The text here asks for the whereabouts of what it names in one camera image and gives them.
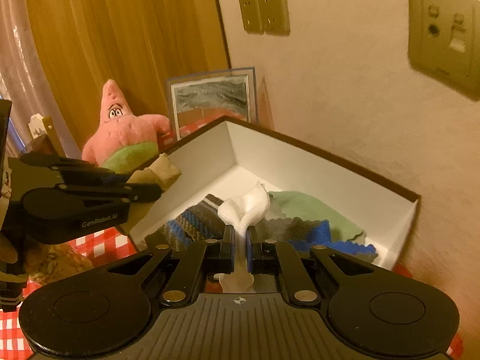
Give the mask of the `person's left hand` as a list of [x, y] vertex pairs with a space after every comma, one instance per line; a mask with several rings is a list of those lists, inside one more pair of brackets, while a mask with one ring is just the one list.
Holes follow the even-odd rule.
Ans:
[[[7, 215], [7, 209], [11, 197], [11, 170], [7, 168], [7, 163], [4, 163], [4, 168], [1, 171], [1, 224]], [[41, 262], [47, 254], [47, 247], [35, 241], [29, 241], [24, 249], [23, 268], [27, 273], [35, 272], [41, 265]], [[16, 263], [18, 261], [18, 252], [1, 233], [1, 261], [5, 263]]]

